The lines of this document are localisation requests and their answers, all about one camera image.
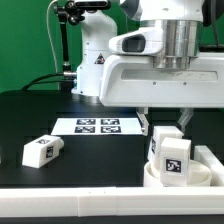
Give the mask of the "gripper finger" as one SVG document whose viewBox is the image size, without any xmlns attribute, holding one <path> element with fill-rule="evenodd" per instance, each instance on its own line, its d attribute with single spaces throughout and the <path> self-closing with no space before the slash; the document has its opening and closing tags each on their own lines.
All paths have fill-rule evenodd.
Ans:
<svg viewBox="0 0 224 224">
<path fill-rule="evenodd" d="M 147 120 L 148 109 L 140 107 L 136 109 L 136 113 L 141 123 L 141 130 L 144 136 L 148 135 L 149 122 Z"/>
<path fill-rule="evenodd" d="M 178 120 L 178 124 L 180 126 L 181 132 L 184 133 L 186 130 L 186 126 L 193 117 L 194 109 L 193 108 L 181 108 L 180 109 L 181 116 Z"/>
</svg>

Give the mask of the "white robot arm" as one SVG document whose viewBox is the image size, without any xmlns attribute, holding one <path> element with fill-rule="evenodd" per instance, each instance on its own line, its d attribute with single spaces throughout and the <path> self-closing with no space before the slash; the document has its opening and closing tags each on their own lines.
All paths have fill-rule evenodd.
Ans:
<svg viewBox="0 0 224 224">
<path fill-rule="evenodd" d="M 123 35 L 102 13 L 109 0 L 74 3 L 86 17 L 75 94 L 135 108 L 144 131 L 150 108 L 179 108 L 185 126 L 196 108 L 224 107 L 224 53 L 200 46 L 205 0 L 120 0 L 124 13 L 140 23 Z"/>
</svg>

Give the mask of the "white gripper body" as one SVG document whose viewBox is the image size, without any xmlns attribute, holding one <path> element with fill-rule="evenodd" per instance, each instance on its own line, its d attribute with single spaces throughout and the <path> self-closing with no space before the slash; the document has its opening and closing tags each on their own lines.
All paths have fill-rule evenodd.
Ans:
<svg viewBox="0 0 224 224">
<path fill-rule="evenodd" d="M 224 53 L 202 53 L 188 69 L 156 69 L 150 57 L 110 56 L 99 94 L 109 107 L 224 107 Z"/>
</svg>

